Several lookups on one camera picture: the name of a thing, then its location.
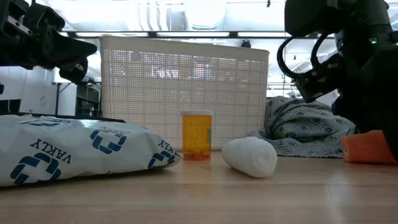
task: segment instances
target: orange sponge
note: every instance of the orange sponge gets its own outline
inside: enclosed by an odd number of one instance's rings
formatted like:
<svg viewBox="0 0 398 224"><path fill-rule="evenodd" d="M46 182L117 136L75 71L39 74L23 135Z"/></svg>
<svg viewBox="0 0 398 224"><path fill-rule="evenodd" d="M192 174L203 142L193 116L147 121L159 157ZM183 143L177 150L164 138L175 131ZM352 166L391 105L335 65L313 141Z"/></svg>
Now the orange sponge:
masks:
<svg viewBox="0 0 398 224"><path fill-rule="evenodd" d="M382 131L345 136L341 144L346 162L398 164Z"/></svg>

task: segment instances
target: laundry basket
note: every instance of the laundry basket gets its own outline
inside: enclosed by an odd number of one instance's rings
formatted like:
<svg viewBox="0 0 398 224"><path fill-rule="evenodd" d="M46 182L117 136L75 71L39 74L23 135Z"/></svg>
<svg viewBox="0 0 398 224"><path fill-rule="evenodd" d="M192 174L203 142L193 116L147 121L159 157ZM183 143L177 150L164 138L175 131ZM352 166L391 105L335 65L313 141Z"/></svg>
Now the laundry basket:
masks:
<svg viewBox="0 0 398 224"><path fill-rule="evenodd" d="M269 52L104 36L106 118L151 129L181 149L180 112L212 110L213 149L264 126Z"/></svg>

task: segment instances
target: wooden table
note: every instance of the wooden table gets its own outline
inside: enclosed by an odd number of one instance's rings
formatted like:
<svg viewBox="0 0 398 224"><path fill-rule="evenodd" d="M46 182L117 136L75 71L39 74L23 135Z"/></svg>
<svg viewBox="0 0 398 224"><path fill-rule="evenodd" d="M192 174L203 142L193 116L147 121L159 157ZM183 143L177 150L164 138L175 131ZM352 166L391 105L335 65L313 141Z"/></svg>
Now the wooden table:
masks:
<svg viewBox="0 0 398 224"><path fill-rule="evenodd" d="M0 223L398 223L398 167L280 157L252 179L211 162L2 189Z"/></svg>

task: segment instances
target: white wrapped bag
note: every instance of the white wrapped bag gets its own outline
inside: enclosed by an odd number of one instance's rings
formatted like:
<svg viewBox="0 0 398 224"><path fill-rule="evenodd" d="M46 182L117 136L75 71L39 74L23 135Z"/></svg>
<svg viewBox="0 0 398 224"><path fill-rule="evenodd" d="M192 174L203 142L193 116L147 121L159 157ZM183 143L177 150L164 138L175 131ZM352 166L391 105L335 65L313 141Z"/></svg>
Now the white wrapped bag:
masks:
<svg viewBox="0 0 398 224"><path fill-rule="evenodd" d="M0 116L0 186L173 166L182 159L135 124Z"/></svg>

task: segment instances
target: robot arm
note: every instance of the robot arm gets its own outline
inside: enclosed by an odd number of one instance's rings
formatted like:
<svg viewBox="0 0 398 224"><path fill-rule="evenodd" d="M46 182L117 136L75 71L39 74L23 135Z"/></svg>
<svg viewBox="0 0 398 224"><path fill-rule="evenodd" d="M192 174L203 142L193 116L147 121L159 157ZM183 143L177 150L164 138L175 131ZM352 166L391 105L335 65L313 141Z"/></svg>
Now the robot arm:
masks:
<svg viewBox="0 0 398 224"><path fill-rule="evenodd" d="M60 69L60 76L80 82L88 68L87 57L95 45L69 37L60 31L65 21L51 8L23 0L0 1L0 66L36 66Z"/></svg>
<svg viewBox="0 0 398 224"><path fill-rule="evenodd" d="M338 89L334 114L350 119L361 133L383 130L386 136L397 136L391 97L398 82L398 33L392 31L387 10L384 0L287 0L285 29L292 37L280 46L277 60L305 101ZM321 34L312 50L313 69L294 73L283 61L283 48L312 32ZM329 34L335 34L338 53L319 63L317 50ZM398 149L398 140L389 144Z"/></svg>

